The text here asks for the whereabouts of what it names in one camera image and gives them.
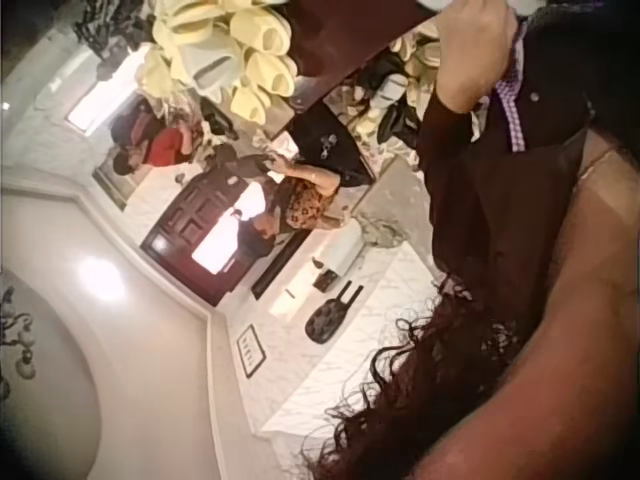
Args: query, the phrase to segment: wall sconce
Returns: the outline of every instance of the wall sconce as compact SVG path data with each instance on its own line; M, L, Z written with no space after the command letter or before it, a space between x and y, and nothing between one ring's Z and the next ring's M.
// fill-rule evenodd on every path
M36 376L36 368L33 364L33 350L31 347L36 343L31 332L33 317L30 313L16 313L16 307L13 305L13 293L15 288L10 286L2 294L2 303L0 304L0 332L2 341L0 348L19 347L22 348L22 356L15 363L16 372L21 378L31 380ZM15 327L18 330L13 339L9 339L9 332ZM6 400L11 394L11 386L9 381L2 375L2 366L0 365L0 401Z

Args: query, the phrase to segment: window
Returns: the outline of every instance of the window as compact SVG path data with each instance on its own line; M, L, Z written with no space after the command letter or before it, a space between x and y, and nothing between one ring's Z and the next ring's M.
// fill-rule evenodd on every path
M138 88L136 71L149 48L143 45L125 58L110 80L98 82L69 113L67 121L86 136L91 135L134 94Z
M222 214L191 258L214 275L222 270L238 249L239 223L231 216L234 210L242 211L242 220L248 220L266 208L264 194L259 183L250 183L232 208Z

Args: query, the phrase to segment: molding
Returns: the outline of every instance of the molding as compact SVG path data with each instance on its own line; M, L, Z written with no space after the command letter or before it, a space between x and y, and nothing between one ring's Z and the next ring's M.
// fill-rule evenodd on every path
M43 174L58 180L57 182L41 183L28 178L19 178L13 175L2 175L2 194L24 195L29 197L44 197L56 201L72 201L78 208L96 225L98 230L116 247L116 249L136 267L146 278L186 308L189 312L201 318L206 325L206 361L207 361L207 392L209 403L209 420L213 437L214 455L218 460L218 468L222 479L228 479L226 462L222 452L222 438L218 428L218 415L216 409L215 393L213 386L213 373L211 369L213 358L210 333L212 322L224 322L224 315L213 307L205 304L203 300L188 291L186 287L171 278L161 270L133 241L126 238L124 232L108 218L108 214L99 206L98 202L89 194L86 187L65 177Z

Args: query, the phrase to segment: dark wooden door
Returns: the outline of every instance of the dark wooden door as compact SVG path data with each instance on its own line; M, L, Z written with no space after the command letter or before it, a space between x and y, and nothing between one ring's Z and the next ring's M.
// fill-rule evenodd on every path
M142 242L142 250L195 294L216 306L251 268L255 258L236 252L217 274L191 255L222 214L238 200L247 183L230 184L225 169L194 177L180 192Z

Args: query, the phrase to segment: framed picture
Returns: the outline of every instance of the framed picture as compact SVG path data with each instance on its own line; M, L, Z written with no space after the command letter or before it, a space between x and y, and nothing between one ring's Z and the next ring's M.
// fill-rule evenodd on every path
M253 325L249 325L249 328L242 332L236 344L244 374L251 378L267 359Z

